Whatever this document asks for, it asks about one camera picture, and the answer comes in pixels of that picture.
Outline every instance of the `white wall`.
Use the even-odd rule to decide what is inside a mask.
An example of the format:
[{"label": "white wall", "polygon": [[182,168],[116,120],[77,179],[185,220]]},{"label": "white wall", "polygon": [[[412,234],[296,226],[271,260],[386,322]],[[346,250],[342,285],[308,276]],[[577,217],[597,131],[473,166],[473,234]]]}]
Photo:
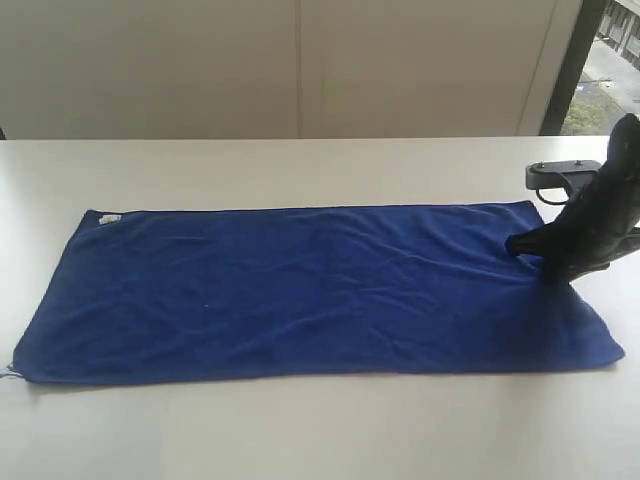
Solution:
[{"label": "white wall", "polygon": [[580,0],[0,0],[9,138],[536,134]]}]

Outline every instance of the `microfiber towel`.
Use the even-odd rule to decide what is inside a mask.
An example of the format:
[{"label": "microfiber towel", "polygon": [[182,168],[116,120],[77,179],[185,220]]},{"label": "microfiber towel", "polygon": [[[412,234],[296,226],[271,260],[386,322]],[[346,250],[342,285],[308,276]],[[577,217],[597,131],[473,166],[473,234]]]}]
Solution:
[{"label": "microfiber towel", "polygon": [[506,238],[530,202],[84,215],[17,345],[30,382],[582,370],[624,356]]}]

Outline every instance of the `blue towel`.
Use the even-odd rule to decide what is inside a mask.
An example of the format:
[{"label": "blue towel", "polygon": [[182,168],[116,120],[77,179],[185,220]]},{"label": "blue towel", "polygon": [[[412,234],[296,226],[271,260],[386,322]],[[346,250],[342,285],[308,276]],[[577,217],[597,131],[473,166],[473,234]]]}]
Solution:
[{"label": "blue towel", "polygon": [[530,202],[90,210],[14,352],[28,381],[555,372],[624,356],[504,242]]}]

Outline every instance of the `pavement outside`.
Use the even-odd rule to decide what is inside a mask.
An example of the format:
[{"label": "pavement outside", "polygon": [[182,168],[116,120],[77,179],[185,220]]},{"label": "pavement outside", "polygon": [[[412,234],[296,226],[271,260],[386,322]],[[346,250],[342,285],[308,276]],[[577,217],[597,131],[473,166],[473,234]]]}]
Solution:
[{"label": "pavement outside", "polygon": [[562,135],[608,135],[625,114],[640,114],[640,72],[602,41],[591,46]]}]

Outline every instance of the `white table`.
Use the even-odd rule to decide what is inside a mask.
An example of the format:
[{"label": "white table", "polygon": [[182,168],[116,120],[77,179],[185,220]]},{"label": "white table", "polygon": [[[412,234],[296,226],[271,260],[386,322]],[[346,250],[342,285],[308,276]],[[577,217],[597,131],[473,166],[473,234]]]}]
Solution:
[{"label": "white table", "polygon": [[[532,198],[606,139],[0,142],[0,363],[87,208]],[[547,218],[559,210],[543,209]],[[344,375],[108,389],[0,381],[0,478],[638,479],[640,254],[576,282],[627,358],[555,375]]]}]

